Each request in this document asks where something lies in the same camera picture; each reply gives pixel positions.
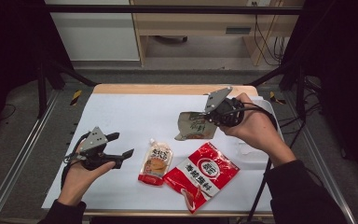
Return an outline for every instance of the metal bar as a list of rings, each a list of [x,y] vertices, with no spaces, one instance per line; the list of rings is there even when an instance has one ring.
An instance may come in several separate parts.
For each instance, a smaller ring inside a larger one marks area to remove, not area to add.
[[[37,90],[39,93],[39,114],[38,119],[41,119],[48,107],[48,96],[46,93],[46,78],[43,63],[37,68]]]
[[[45,124],[47,123],[47,120],[51,114],[51,111],[53,107],[55,106],[55,103],[57,101],[59,91],[53,91],[52,95],[50,96],[48,100],[48,108],[46,110],[46,113],[41,119],[37,119],[36,123],[31,130],[30,134],[27,137],[27,140],[25,141],[24,145],[22,146],[21,151],[19,152],[19,155],[17,156],[16,160],[13,162],[13,165],[11,166],[9,172],[7,173],[7,176],[5,177],[5,180],[0,186],[0,212],[10,194],[10,192],[13,190],[14,185],[17,182],[17,179],[19,178],[22,168],[24,167],[25,163],[28,160],[29,155],[34,149],[34,145],[41,134]]]
[[[219,7],[219,6],[125,6],[125,5],[26,5],[29,9],[46,9],[66,13],[179,13],[179,14],[257,14],[302,15],[317,10],[302,7]]]
[[[293,113],[296,114],[295,108],[295,96],[288,91],[283,92],[284,98],[286,102],[292,109]],[[310,130],[307,128],[307,125],[303,128],[304,134],[304,141],[308,146],[310,157],[317,169],[318,173],[321,174],[321,179],[324,182],[324,186],[330,192],[333,199],[337,202],[338,206],[341,208],[342,212],[344,213],[345,218],[347,219],[348,223],[355,224],[356,221],[354,219],[353,214],[351,213],[351,209],[348,207],[341,191],[338,188],[336,180],[331,175],[329,168],[327,167],[324,158],[322,157],[319,148],[316,146],[315,142],[313,141],[312,135],[310,134]]]

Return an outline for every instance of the sleeve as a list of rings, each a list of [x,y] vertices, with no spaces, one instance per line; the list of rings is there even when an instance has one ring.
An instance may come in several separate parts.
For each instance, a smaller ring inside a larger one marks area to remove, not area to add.
[[[317,185],[302,161],[291,161],[265,173],[277,224],[348,223],[339,206]]]
[[[86,204],[80,202],[77,206],[68,206],[54,201],[46,217],[38,224],[81,224]]]

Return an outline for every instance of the snack package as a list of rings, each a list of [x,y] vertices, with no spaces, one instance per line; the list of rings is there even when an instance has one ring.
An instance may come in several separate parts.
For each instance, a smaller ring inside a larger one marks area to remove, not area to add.
[[[176,140],[213,139],[217,126],[204,118],[200,112],[182,112],[178,119],[179,134]]]
[[[150,140],[150,145],[138,180],[149,185],[160,186],[164,183],[162,177],[170,168],[172,151],[167,144],[156,142],[154,139]]]
[[[211,200],[240,170],[211,143],[205,143],[163,179],[185,197],[188,210],[196,212]]]

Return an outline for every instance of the red packaging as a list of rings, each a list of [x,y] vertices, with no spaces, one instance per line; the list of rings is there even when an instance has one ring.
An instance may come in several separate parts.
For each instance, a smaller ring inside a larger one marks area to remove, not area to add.
[[[212,199],[239,170],[208,142],[170,170],[163,179],[185,197],[188,210],[194,213]]]

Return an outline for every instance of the hand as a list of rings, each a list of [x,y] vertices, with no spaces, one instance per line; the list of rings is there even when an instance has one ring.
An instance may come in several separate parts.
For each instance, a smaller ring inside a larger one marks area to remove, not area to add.
[[[95,170],[89,171],[80,162],[72,161],[72,164],[57,200],[59,203],[69,206],[77,206],[91,184],[116,165],[114,161],[110,161]]]
[[[237,100],[243,103],[253,103],[246,93],[237,96]],[[240,138],[251,147],[266,152],[274,166],[296,159],[292,150],[283,142],[273,124],[263,112],[245,111],[243,121],[239,125],[231,128],[222,126],[220,130],[226,135]]]

